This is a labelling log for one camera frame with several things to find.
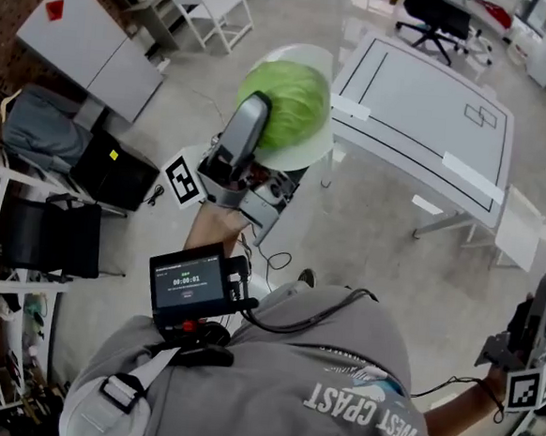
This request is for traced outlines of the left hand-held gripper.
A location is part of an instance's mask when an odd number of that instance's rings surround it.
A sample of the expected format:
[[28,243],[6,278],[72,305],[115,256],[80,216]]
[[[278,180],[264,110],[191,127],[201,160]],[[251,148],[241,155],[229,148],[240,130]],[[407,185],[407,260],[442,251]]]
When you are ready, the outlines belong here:
[[301,172],[270,170],[254,158],[271,112],[262,91],[243,99],[211,149],[187,146],[162,166],[166,186],[185,209],[198,202],[237,210],[267,235],[293,200]]

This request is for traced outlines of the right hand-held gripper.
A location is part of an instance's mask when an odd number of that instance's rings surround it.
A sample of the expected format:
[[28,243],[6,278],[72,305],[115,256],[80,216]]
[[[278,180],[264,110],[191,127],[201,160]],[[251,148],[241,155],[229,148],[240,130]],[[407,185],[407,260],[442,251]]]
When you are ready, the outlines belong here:
[[535,295],[516,307],[507,330],[485,340],[475,367],[505,371],[507,413],[533,412],[546,405],[546,273]]

